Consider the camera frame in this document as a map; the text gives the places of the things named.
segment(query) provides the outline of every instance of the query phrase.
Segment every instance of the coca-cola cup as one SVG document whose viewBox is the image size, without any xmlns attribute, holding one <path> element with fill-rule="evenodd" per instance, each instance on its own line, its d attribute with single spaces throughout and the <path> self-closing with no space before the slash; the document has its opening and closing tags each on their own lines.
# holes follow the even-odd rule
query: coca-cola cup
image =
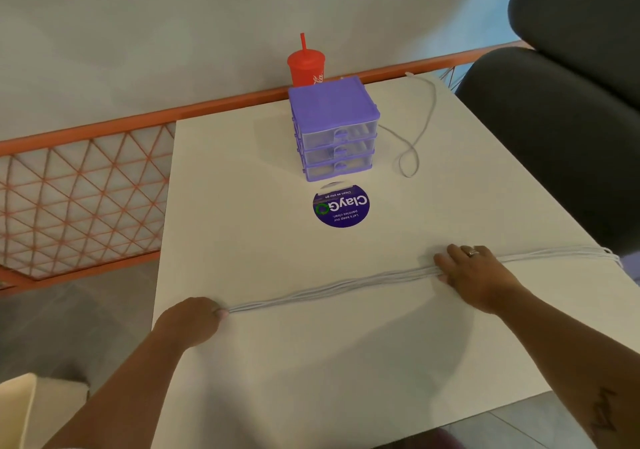
<svg viewBox="0 0 640 449">
<path fill-rule="evenodd" d="M 304 87 L 324 80 L 324 54 L 316 49 L 307 49 L 305 34 L 300 33 L 302 49 L 287 59 L 294 87 Z"/>
</svg>

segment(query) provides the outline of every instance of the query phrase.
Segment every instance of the tattoo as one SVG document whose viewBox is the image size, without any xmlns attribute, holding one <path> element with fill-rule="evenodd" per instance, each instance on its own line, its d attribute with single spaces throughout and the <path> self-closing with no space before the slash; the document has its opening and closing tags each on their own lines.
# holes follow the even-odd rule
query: tattoo
<svg viewBox="0 0 640 449">
<path fill-rule="evenodd" d="M 593 405 L 593 410 L 596 412 L 596 420 L 591 422 L 591 440 L 594 443 L 598 442 L 598 434 L 601 431 L 609 430 L 616 431 L 613 422 L 611 421 L 611 405 L 609 403 L 609 397 L 617 396 L 617 393 L 604 387 L 600 387 L 600 394 L 598 401 Z"/>
</svg>

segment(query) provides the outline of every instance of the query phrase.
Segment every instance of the hand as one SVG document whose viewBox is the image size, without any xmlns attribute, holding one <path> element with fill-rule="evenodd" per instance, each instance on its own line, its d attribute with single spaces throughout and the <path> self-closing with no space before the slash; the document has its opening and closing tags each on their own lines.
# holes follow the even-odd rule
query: hand
<svg viewBox="0 0 640 449">
<path fill-rule="evenodd" d="M 436 254 L 436 265 L 443 271 L 439 279 L 455 289 L 462 300 L 485 313 L 496 314 L 500 301 L 514 291 L 526 291 L 516 276 L 496 259 L 491 250 L 480 245 L 478 254 L 469 257 L 468 245 L 447 247 L 450 255 Z"/>
<path fill-rule="evenodd" d="M 153 333 L 176 342 L 180 349 L 210 339 L 229 311 L 206 297 L 190 297 L 167 309 L 156 321 Z"/>
</svg>

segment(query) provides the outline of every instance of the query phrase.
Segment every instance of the transparent drawer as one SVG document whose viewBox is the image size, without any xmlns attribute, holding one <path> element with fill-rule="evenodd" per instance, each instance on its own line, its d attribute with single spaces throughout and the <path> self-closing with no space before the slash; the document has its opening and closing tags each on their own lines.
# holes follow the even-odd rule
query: transparent drawer
<svg viewBox="0 0 640 449">
<path fill-rule="evenodd" d="M 321 179 L 350 174 L 352 172 L 364 171 L 372 166 L 373 154 L 359 156 L 355 158 L 322 163 L 313 166 L 306 166 L 304 169 L 307 181 L 320 181 Z"/>
<path fill-rule="evenodd" d="M 315 149 L 316 147 L 334 146 L 343 142 L 374 138 L 378 129 L 378 121 L 363 122 L 352 126 L 341 126 L 320 132 L 302 134 L 298 129 L 295 118 L 293 122 L 296 126 L 296 134 L 302 139 L 305 149 Z"/>
<path fill-rule="evenodd" d="M 300 143 L 300 139 L 298 139 L 298 152 L 304 156 L 305 164 L 313 165 L 327 161 L 348 159 L 352 156 L 372 154 L 375 142 L 376 138 L 374 137 L 373 139 L 345 142 L 340 146 L 321 147 L 308 151 L 302 148 L 302 143 Z"/>
</svg>

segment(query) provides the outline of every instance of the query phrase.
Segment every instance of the tabletop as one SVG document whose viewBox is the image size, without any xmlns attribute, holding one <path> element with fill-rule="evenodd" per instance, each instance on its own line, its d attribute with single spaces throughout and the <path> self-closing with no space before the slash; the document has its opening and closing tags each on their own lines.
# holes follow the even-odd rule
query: tabletop
<svg viewBox="0 0 640 449">
<path fill-rule="evenodd" d="M 308 183 L 288 101 L 177 125 L 154 319 L 188 296 L 227 306 L 432 262 L 448 243 L 496 255 L 594 245 L 589 235 L 437 80 L 417 145 L 378 130 L 373 168 Z M 427 83 L 367 86 L 380 123 L 415 137 Z M 331 181 L 366 191 L 361 223 L 334 228 L 312 201 Z M 535 294 L 640 350 L 640 290 L 614 262 L 509 265 Z M 435 279 L 235 313 L 185 353 L 154 447 L 372 448 L 548 390 L 495 316 Z"/>
</svg>

